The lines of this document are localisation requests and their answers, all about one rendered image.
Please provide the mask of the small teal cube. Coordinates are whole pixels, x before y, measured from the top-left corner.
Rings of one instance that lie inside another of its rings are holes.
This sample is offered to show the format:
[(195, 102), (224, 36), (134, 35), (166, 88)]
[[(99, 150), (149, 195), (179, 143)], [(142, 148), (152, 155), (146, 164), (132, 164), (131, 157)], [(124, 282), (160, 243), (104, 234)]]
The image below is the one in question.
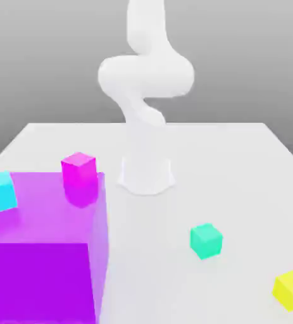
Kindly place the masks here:
[(208, 259), (221, 253), (223, 235), (211, 223), (190, 230), (190, 247), (200, 259)]

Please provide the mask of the small magenta cube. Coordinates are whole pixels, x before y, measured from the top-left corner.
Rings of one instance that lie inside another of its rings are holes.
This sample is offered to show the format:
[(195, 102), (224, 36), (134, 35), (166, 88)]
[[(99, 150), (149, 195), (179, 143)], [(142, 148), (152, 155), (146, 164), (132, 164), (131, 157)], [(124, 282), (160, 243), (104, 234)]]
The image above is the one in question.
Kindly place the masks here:
[(83, 208), (98, 195), (98, 174), (95, 157), (76, 152), (61, 161), (63, 187), (67, 199)]

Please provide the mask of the large purple box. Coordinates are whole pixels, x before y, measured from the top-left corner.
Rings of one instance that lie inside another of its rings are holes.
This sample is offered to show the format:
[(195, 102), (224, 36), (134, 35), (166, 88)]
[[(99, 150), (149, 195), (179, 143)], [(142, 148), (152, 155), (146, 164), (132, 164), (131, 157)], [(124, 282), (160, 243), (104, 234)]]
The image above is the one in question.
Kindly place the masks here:
[(0, 324), (99, 324), (109, 260), (105, 175), (84, 191), (58, 172), (13, 172), (0, 212)]

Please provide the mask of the small yellow cube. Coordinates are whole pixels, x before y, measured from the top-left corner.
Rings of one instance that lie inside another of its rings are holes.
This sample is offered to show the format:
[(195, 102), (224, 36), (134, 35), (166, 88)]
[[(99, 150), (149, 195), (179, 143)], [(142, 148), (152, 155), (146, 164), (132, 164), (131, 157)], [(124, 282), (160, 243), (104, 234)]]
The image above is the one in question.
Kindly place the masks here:
[(287, 311), (293, 311), (293, 270), (276, 277), (272, 294)]

